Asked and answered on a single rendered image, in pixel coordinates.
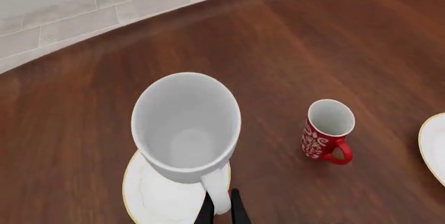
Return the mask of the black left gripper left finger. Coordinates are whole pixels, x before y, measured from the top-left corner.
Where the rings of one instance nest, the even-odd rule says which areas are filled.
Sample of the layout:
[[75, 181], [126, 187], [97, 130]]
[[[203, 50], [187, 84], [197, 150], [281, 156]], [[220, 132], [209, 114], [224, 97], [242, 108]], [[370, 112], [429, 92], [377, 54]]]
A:
[[208, 192], [206, 192], [204, 202], [198, 213], [195, 224], [213, 224], [214, 205]]

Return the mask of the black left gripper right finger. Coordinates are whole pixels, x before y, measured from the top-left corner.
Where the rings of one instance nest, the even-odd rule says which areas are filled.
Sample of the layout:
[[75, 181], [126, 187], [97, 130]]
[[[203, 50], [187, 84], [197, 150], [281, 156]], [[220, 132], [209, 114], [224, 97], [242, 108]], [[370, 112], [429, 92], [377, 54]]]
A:
[[231, 215], [232, 215], [232, 224], [252, 224], [250, 218], [248, 216], [245, 207], [243, 206], [243, 202], [241, 199], [241, 194], [238, 189], [232, 189], [230, 193], [231, 198]]

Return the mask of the white plate with gold rim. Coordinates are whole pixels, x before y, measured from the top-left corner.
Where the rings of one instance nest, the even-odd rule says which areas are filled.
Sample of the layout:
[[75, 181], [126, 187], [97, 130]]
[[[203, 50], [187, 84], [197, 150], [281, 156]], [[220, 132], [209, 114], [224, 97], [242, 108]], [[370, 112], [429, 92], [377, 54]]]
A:
[[122, 181], [122, 198], [135, 224], [194, 224], [206, 190], [180, 184], [158, 173], [137, 150]]
[[445, 187], [445, 113], [429, 117], [421, 125], [418, 146], [423, 162]]

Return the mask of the red mug with white pattern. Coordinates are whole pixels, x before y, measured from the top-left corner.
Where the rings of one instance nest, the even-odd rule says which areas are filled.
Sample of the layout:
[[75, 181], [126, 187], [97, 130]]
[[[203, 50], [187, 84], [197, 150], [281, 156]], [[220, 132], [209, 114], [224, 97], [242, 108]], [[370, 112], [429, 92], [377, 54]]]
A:
[[353, 153], [346, 137], [355, 127], [353, 112], [342, 102], [320, 99], [308, 108], [301, 149], [310, 159], [346, 165]]

